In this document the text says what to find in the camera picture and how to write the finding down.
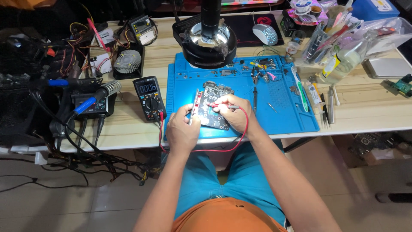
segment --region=red mouse pad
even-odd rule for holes
[[[264,45],[264,43],[253,34],[252,28],[255,23],[270,25],[275,29],[276,34],[278,35],[278,43],[275,44],[275,46],[285,44],[273,14],[255,14],[254,17],[252,14],[221,17],[225,19],[226,25],[230,26],[235,32],[237,37],[237,47],[259,47]]]

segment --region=keyboard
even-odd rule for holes
[[[222,0],[222,6],[259,4],[259,3],[276,3],[276,2],[278,2],[278,0]]]

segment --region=glass bottle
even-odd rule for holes
[[[377,36],[377,31],[368,30],[360,41],[344,46],[318,73],[319,83],[335,84],[341,81],[364,60]]]

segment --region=blue silicone mat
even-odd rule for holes
[[[257,111],[256,117],[262,128],[269,134],[287,134],[300,132],[319,131],[319,126],[313,114],[312,107],[309,104],[309,112],[303,109],[300,97],[291,92],[289,87],[296,86],[291,66],[293,63],[286,64],[280,60],[278,55],[262,56],[259,59],[269,58],[276,63],[276,69],[268,69],[268,72],[276,76],[275,81],[270,78],[269,83],[265,83],[259,77],[257,88]],[[238,62],[233,67],[224,67],[212,70],[199,69],[191,66],[182,53],[176,54],[175,63],[169,64],[169,73],[167,79],[166,95],[166,125],[169,122],[170,114],[185,104],[193,103],[196,89],[204,90],[203,83],[207,80],[214,81],[217,85],[222,84],[229,86],[234,90],[234,95],[248,99],[253,103],[253,81],[250,76],[251,70],[242,71],[240,60],[250,68],[250,64],[255,57],[236,57],[233,62]],[[222,69],[236,70],[228,76],[221,76]],[[281,70],[287,69],[288,73],[282,75]],[[232,127],[229,130],[219,130],[202,126],[200,129],[199,139],[236,137],[240,133]]]

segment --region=hand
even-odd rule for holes
[[[222,116],[225,119],[227,119],[227,121],[230,123],[230,125],[237,132],[243,133],[245,131],[245,127],[246,127],[245,113],[240,109],[237,109],[237,110],[233,111],[233,109],[229,109],[224,104],[239,106],[239,107],[243,108],[246,111],[246,113],[248,114],[248,119],[249,119],[249,125],[248,125],[248,130],[246,131],[246,136],[252,130],[259,127],[259,123],[256,119],[256,116],[255,116],[253,110],[252,110],[252,106],[250,105],[249,100],[236,97],[232,94],[228,94],[228,95],[225,95],[223,97],[218,98],[215,101],[215,103],[219,104],[219,106],[215,107],[213,109],[213,111],[214,112],[220,112],[222,114]]]
[[[166,137],[174,156],[189,157],[199,138],[200,119],[194,116],[192,125],[189,125],[189,119],[186,117],[192,107],[193,104],[180,107],[176,113],[170,115],[167,123]]]

